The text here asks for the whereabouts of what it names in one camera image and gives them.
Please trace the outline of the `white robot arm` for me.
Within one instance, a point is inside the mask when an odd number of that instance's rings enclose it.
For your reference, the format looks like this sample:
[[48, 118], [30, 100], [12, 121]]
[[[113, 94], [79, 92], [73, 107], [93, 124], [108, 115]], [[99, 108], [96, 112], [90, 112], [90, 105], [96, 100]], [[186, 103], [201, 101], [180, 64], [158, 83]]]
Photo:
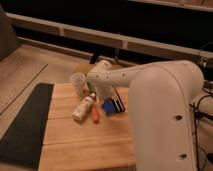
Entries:
[[201, 92], [201, 69], [186, 60], [111, 70], [105, 60], [87, 74], [99, 94], [128, 89], [137, 171], [196, 171], [190, 102]]

